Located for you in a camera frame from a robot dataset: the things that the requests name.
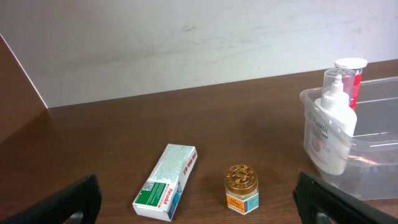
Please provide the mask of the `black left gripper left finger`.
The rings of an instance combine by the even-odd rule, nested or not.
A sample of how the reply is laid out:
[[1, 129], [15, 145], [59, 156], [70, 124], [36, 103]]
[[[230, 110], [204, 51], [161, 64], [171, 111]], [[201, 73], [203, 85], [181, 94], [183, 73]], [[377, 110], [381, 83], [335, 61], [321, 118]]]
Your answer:
[[65, 223], [81, 213], [80, 223], [94, 223], [102, 195], [97, 176], [88, 175], [1, 223]]

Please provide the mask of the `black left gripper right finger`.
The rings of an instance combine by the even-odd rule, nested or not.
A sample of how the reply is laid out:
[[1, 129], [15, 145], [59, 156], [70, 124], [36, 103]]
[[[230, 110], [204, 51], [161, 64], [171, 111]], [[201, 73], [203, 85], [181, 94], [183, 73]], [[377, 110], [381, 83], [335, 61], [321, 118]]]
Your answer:
[[307, 172], [292, 192], [302, 223], [397, 224], [394, 218]]

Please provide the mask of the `white lotion bottle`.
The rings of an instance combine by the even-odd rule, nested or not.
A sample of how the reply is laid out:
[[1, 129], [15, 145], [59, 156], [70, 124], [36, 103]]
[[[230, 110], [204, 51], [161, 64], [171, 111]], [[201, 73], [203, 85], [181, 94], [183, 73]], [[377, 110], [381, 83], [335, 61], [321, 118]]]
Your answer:
[[342, 137], [352, 137], [357, 115], [350, 107], [351, 84], [355, 72], [347, 68], [331, 68], [324, 72], [321, 97], [313, 102], [307, 121], [307, 151], [323, 172], [341, 175], [350, 151]]

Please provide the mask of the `orange tube with white cap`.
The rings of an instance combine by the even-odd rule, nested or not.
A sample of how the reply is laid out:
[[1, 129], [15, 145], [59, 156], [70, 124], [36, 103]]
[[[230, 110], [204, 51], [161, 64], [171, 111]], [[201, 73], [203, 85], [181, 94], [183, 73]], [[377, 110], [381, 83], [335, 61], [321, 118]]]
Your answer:
[[355, 72], [353, 87], [351, 91], [350, 107], [355, 110], [358, 101], [359, 88], [363, 69], [368, 65], [368, 61], [363, 58], [340, 58], [335, 61], [336, 68], [348, 68]]

